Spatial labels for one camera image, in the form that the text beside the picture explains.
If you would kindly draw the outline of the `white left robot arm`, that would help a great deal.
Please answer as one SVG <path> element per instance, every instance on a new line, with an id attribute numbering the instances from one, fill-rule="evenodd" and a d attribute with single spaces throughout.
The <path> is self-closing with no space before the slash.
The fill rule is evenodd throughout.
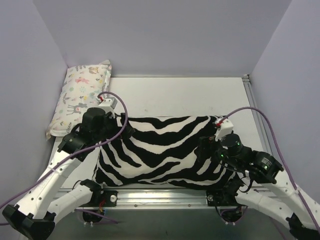
<path id="1" fill-rule="evenodd" d="M 91 107 L 78 123 L 65 135 L 53 159 L 40 179 L 24 191 L 16 204 L 7 204 L 2 215 L 8 224 L 30 240 L 46 240 L 56 224 L 76 208 L 101 201 L 102 187 L 92 180 L 82 180 L 69 193 L 54 199 L 71 173 L 97 147 L 116 139 L 128 139 L 134 132 L 128 125 L 128 113 L 118 126 L 112 109 Z"/>

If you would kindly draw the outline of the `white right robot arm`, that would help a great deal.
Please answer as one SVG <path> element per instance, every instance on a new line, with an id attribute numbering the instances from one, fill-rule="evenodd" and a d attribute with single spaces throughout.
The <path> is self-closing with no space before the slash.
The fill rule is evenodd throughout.
<path id="1" fill-rule="evenodd" d="M 247 206 L 282 223 L 296 240 L 320 238 L 320 205 L 290 178 L 267 152 L 244 146 L 237 134 L 217 140 L 201 137 L 195 150 L 205 159 L 235 173 L 222 188 L 210 191 L 217 206 Z"/>

